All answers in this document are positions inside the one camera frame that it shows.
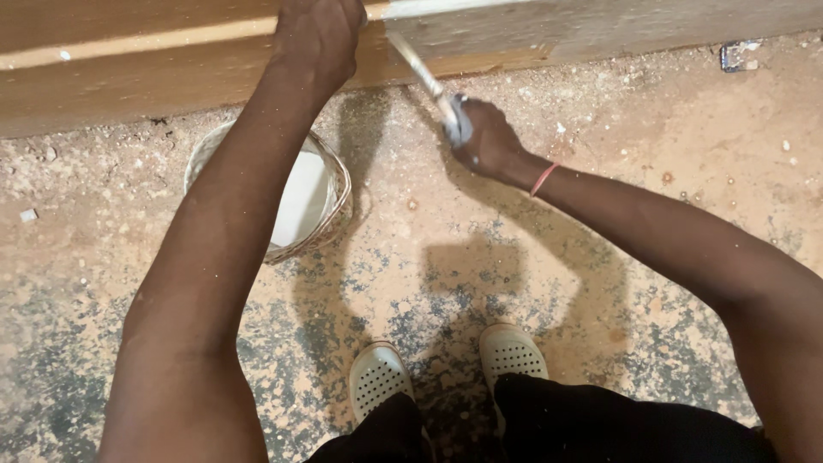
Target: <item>white shoe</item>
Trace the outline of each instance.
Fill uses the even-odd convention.
[[[349,373],[351,406],[357,423],[392,395],[402,392],[414,400],[412,379],[391,343],[370,344],[355,358]]]
[[[489,386],[491,398],[495,398],[497,378],[505,373],[518,373],[544,380],[549,379],[546,360],[537,348],[531,336],[515,325],[499,323],[492,325],[480,335],[480,360],[483,363],[483,375]],[[498,437],[503,437],[506,422],[495,400],[497,412]]]

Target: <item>paint bucket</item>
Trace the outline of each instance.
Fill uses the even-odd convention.
[[[231,121],[212,130],[194,147],[192,156],[188,159],[186,173],[183,178],[184,194],[188,193],[188,189],[191,188],[194,180],[212,157],[212,154],[214,154],[214,151],[223,141],[223,138],[229,133],[229,129],[231,129],[234,123],[234,121]],[[309,136],[303,141],[303,147],[300,149],[299,156],[299,161],[302,162],[302,158],[304,157],[308,164],[303,163],[301,165],[309,166],[309,168],[311,168],[312,162],[316,165],[316,160],[311,159],[313,157],[312,155],[316,155],[322,159],[323,164],[321,171],[323,172],[312,172],[306,169],[301,170],[299,163],[295,163],[295,169],[289,174],[289,180],[286,182],[286,191],[284,191],[281,201],[281,210],[278,211],[277,214],[275,230],[272,233],[272,241],[277,241],[278,228],[281,228],[283,222],[289,218],[295,218],[294,214],[289,216],[282,215],[285,204],[287,200],[289,200],[286,195],[290,194],[290,192],[294,193],[290,194],[291,201],[289,201],[289,204],[300,202],[311,203],[314,201],[314,206],[316,207],[313,208],[313,212],[310,214],[311,217],[308,217],[309,226],[306,226],[306,221],[302,222],[299,227],[297,224],[287,223],[286,225],[290,229],[300,228],[302,230],[298,232],[288,231],[285,235],[281,233],[281,240],[284,236],[289,236],[290,233],[295,238],[291,243],[286,244],[280,242],[280,244],[275,244],[274,242],[269,242],[266,257],[263,259],[264,264],[277,264],[295,255],[316,250],[321,246],[327,245],[340,235],[351,220],[352,205],[349,197],[349,193],[351,192],[351,177],[349,176],[349,171],[346,169],[346,166],[343,165],[340,157],[338,157],[316,133],[309,131]],[[305,179],[300,177],[307,173],[321,174],[317,175],[317,178],[314,179],[317,180],[316,185],[318,190],[310,193],[306,192],[305,189],[299,190],[292,188],[293,186],[299,187],[306,183]],[[319,197],[318,195],[322,195],[322,188],[324,186],[325,200],[323,201],[322,196]],[[300,197],[301,194],[312,194],[312,198]]]

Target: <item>left hand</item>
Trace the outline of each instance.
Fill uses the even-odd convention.
[[[319,112],[357,69],[355,49],[366,23],[360,0],[283,0],[274,33],[275,68],[293,91],[308,92]]]

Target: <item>pant leg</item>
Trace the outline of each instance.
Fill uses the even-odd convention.
[[[324,443],[306,463],[429,463],[423,418],[408,395],[398,392],[363,420],[353,433]]]
[[[511,463],[776,462],[758,432],[688,405],[640,402],[597,386],[503,375],[495,401]]]

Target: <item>concrete floor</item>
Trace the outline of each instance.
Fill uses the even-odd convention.
[[[820,273],[820,36],[767,40],[760,68],[736,74],[707,47],[448,87],[494,101],[534,152],[689,201]],[[93,459],[123,316],[188,154],[238,111],[0,142],[0,460]],[[441,460],[492,454],[477,339],[500,320],[534,336],[557,381],[757,423],[711,310],[469,175],[432,114],[419,87],[391,87],[335,96],[317,120],[351,171],[355,216],[337,244],[263,266],[249,297],[238,351],[271,461],[353,429],[346,376],[374,339],[405,357]],[[21,223],[28,208],[40,218]]]

